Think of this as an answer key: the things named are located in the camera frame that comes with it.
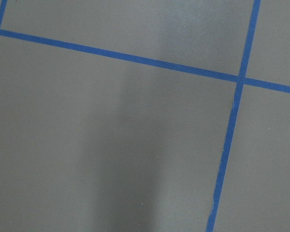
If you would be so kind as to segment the brown paper table cover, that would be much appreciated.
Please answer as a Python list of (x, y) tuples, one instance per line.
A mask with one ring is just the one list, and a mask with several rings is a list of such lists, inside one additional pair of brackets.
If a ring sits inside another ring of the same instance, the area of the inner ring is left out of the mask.
[(290, 232), (290, 0), (0, 0), (0, 232)]

